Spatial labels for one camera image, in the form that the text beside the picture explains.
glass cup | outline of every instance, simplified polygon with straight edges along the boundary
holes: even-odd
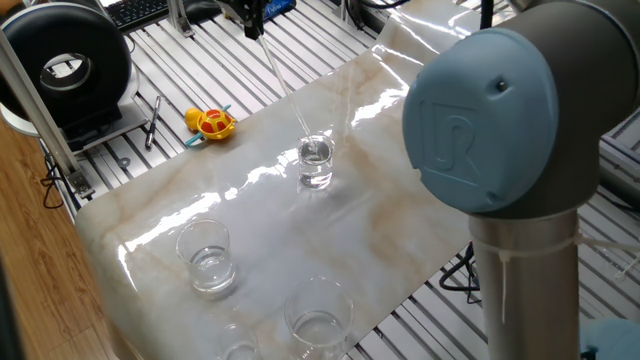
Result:
[[[296,286],[284,305],[296,359],[344,356],[353,316],[353,302],[340,285],[315,277]]]
[[[191,284],[202,294],[217,295],[233,283],[236,268],[229,255],[229,232],[221,223],[190,222],[178,236],[176,252],[189,270]]]
[[[215,340],[218,360],[261,360],[256,334],[247,326],[231,323],[225,326]]]
[[[331,182],[333,140],[318,134],[300,139],[298,159],[300,160],[300,182],[312,189],[323,189]]]

metal pole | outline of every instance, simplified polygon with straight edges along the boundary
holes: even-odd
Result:
[[[567,242],[577,225],[576,210],[533,220],[469,218],[492,360],[579,359],[578,254]],[[498,249],[529,256],[503,268]]]
[[[22,67],[18,56],[13,51],[9,40],[2,31],[0,31],[0,74],[18,99],[29,120],[38,130],[38,134],[47,145],[58,168],[69,179],[71,186],[82,198],[93,194],[95,191],[91,189],[80,171],[78,161],[71,153],[71,149],[69,149],[67,142],[58,130],[51,114],[49,114],[49,110],[47,110],[27,72]]]
[[[184,4],[182,0],[167,0],[169,5],[169,23],[173,25],[176,30],[180,32],[184,37],[193,36],[194,32],[191,29],[189,20],[187,19],[187,12],[184,10]]]

white marble surface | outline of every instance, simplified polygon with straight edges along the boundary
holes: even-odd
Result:
[[[411,169],[401,112],[423,64],[477,23],[449,0],[414,0],[379,45],[294,94],[311,130],[336,143],[323,191],[298,185],[303,133],[279,101],[229,141],[186,151],[82,208],[76,226],[104,307],[145,360],[211,359],[221,317],[250,324],[265,360],[288,359],[284,301],[315,275],[353,299],[354,345],[464,246],[466,216]],[[179,231],[199,217],[231,234],[237,287],[222,300],[191,291],[175,254]]]

keyboard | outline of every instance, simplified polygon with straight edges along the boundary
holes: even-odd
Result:
[[[167,0],[124,0],[105,7],[118,29],[138,29],[169,13]]]

yellow toy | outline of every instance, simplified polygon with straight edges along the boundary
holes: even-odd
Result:
[[[231,135],[233,130],[235,130],[233,124],[237,121],[227,114],[226,111],[230,107],[231,105],[227,105],[221,110],[211,109],[207,110],[207,112],[202,112],[195,108],[187,110],[184,114],[184,121],[189,129],[198,131],[198,134],[187,140],[184,144],[191,146],[202,137],[212,140],[222,140]]]

